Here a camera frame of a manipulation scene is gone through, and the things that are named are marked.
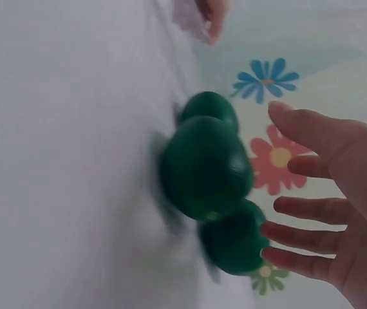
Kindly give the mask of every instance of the yellow flower center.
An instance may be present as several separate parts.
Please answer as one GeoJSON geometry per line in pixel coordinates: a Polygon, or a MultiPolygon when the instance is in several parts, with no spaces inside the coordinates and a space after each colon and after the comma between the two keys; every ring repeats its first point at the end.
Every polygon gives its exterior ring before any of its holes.
{"type": "Polygon", "coordinates": [[[261,267],[261,269],[259,270],[259,274],[264,278],[269,278],[271,276],[271,273],[271,268],[269,268],[268,266],[261,267]]]}
{"type": "Polygon", "coordinates": [[[261,80],[262,85],[272,85],[274,81],[272,79],[263,79],[261,80]]]}
{"type": "Polygon", "coordinates": [[[270,152],[270,161],[273,166],[280,168],[286,167],[292,158],[291,152],[286,148],[273,148],[270,152]]]}

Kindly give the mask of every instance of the blue flower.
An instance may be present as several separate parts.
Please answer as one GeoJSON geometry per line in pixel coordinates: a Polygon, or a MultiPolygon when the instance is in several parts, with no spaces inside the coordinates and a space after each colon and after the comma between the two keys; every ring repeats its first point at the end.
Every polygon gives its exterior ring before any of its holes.
{"type": "Polygon", "coordinates": [[[236,82],[233,87],[235,92],[231,97],[241,94],[242,98],[248,98],[256,91],[256,102],[262,104],[264,100],[264,89],[266,88],[273,96],[280,98],[283,96],[282,89],[288,91],[295,91],[297,87],[289,82],[299,78],[298,73],[290,72],[282,75],[285,70],[286,62],[283,58],[278,58],[270,69],[268,61],[262,62],[259,60],[252,60],[250,67],[255,76],[247,72],[238,74],[239,82],[236,82]]]}

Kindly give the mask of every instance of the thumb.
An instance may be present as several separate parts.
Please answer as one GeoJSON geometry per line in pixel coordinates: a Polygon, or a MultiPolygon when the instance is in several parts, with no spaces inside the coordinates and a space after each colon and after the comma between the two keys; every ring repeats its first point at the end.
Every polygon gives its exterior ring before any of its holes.
{"type": "Polygon", "coordinates": [[[339,152],[348,139],[348,135],[345,135],[345,120],[330,118],[306,109],[294,110],[278,101],[270,102],[268,113],[284,136],[314,151],[327,162],[339,152]]]}

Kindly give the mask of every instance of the hand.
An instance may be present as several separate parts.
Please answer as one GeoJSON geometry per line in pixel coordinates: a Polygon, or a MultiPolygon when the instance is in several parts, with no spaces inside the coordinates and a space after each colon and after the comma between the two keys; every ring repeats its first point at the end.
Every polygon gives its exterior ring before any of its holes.
{"type": "Polygon", "coordinates": [[[215,44],[221,35],[223,22],[227,15],[227,0],[196,0],[196,4],[203,19],[211,22],[209,28],[210,43],[215,44]]]}
{"type": "Polygon", "coordinates": [[[319,155],[293,158],[289,170],[333,179],[347,197],[282,197],[275,201],[275,211],[347,228],[342,232],[309,231],[266,222],[261,228],[264,236],[289,247],[336,257],[304,256],[272,247],[263,251],[263,257],[277,267],[327,281],[354,308],[367,309],[367,125],[293,110],[280,102],[270,104],[269,115],[283,135],[319,155]]]}

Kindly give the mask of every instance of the green ball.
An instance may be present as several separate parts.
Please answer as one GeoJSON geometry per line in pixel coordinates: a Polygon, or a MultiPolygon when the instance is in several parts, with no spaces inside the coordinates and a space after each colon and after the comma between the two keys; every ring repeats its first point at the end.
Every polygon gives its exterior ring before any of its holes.
{"type": "Polygon", "coordinates": [[[195,116],[211,116],[222,120],[238,134],[239,123],[232,104],[216,92],[201,92],[189,99],[182,111],[181,123],[195,116]]]}
{"type": "Polygon", "coordinates": [[[248,195],[254,173],[236,133],[222,121],[193,117],[179,127],[160,161],[166,196],[199,221],[232,214],[248,195]]]}
{"type": "Polygon", "coordinates": [[[261,236],[259,228],[265,221],[262,210],[244,200],[236,213],[200,226],[200,239],[209,259],[224,272],[247,276],[263,265],[262,249],[269,240],[261,236]]]}

